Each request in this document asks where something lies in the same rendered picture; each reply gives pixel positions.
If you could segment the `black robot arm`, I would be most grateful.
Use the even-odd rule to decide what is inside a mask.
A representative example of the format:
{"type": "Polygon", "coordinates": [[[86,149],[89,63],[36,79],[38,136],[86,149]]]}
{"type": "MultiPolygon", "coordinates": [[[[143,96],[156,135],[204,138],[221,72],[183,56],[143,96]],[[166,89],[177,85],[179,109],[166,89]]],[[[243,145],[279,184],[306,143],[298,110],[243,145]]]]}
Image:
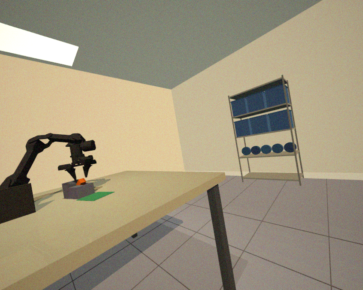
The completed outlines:
{"type": "MultiPolygon", "coordinates": [[[[15,187],[19,185],[28,184],[30,178],[27,177],[27,174],[37,156],[38,153],[42,152],[44,149],[50,147],[53,142],[68,142],[65,147],[70,147],[70,153],[79,153],[82,151],[93,151],[96,149],[95,141],[85,141],[85,139],[79,133],[72,133],[71,135],[62,135],[62,134],[52,134],[48,133],[46,135],[38,135],[27,141],[26,144],[26,153],[22,158],[21,162],[17,166],[15,172],[7,177],[4,182],[0,185],[0,190],[10,187],[15,187]],[[40,141],[40,139],[49,139],[47,144],[40,141]]],[[[86,165],[93,161],[93,155],[89,155],[85,157],[82,154],[81,157],[79,155],[76,156],[75,163],[86,165]]]]}

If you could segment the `orange block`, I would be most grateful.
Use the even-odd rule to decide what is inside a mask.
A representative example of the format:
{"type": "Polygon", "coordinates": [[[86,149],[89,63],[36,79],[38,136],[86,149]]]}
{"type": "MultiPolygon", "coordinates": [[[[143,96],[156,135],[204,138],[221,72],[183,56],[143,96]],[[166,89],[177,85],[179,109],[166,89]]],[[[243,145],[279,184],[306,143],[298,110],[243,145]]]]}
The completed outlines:
{"type": "Polygon", "coordinates": [[[76,185],[84,185],[86,183],[86,180],[84,178],[78,179],[76,185]]]}

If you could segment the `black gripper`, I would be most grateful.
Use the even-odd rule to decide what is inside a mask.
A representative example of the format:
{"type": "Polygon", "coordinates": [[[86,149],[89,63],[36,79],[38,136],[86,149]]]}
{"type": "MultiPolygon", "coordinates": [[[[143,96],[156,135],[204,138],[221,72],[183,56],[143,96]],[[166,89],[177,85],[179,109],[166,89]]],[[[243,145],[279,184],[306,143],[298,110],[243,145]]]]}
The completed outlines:
{"type": "MultiPolygon", "coordinates": [[[[79,153],[73,153],[73,154],[71,154],[71,158],[72,158],[72,163],[71,164],[64,164],[64,165],[59,165],[58,166],[58,170],[65,170],[65,171],[67,171],[72,177],[73,177],[73,179],[74,180],[76,180],[76,174],[75,174],[75,169],[76,168],[74,168],[74,167],[76,167],[76,166],[81,166],[82,164],[80,164],[80,163],[78,163],[77,165],[76,165],[76,163],[75,163],[75,159],[76,159],[76,156],[77,155],[79,155],[79,157],[81,157],[82,156],[82,152],[79,152],[79,153]]],[[[88,174],[88,171],[89,171],[89,169],[90,169],[90,167],[93,165],[93,164],[96,164],[97,163],[97,161],[96,160],[93,160],[93,161],[91,161],[91,163],[89,163],[89,164],[86,164],[86,165],[84,165],[82,168],[83,168],[83,171],[84,171],[84,175],[85,175],[85,177],[87,177],[87,174],[88,174]],[[92,165],[91,165],[92,164],[92,165]]]]}

